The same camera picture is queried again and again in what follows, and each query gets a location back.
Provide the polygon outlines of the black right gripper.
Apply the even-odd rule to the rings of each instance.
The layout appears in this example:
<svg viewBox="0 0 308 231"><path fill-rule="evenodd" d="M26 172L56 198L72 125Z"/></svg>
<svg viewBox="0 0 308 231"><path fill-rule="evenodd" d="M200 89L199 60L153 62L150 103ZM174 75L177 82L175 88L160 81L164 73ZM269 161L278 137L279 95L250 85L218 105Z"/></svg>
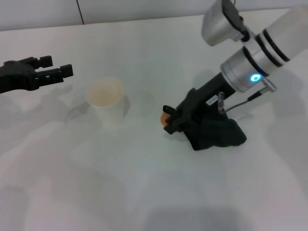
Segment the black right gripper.
<svg viewBox="0 0 308 231"><path fill-rule="evenodd" d="M192 88L179 104L179 108L171 108L164 130L168 134L183 132L190 126L183 115L201 116L208 111L214 110L214 106L217 106L220 92L224 93L225 99L235 93L235 90L227 83L222 73L218 73L202 87L198 89Z"/></svg>

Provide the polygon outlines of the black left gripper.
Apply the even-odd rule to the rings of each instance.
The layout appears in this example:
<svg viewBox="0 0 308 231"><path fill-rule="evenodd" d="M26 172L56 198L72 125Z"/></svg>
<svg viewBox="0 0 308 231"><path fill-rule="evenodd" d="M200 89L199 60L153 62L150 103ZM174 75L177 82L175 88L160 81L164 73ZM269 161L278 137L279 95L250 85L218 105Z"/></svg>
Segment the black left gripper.
<svg viewBox="0 0 308 231"><path fill-rule="evenodd" d="M29 57L19 61L6 61L0 67L0 93L13 90L37 90L39 87L62 83L73 76L71 64L36 73L36 69L53 66L50 55L39 59Z"/></svg>

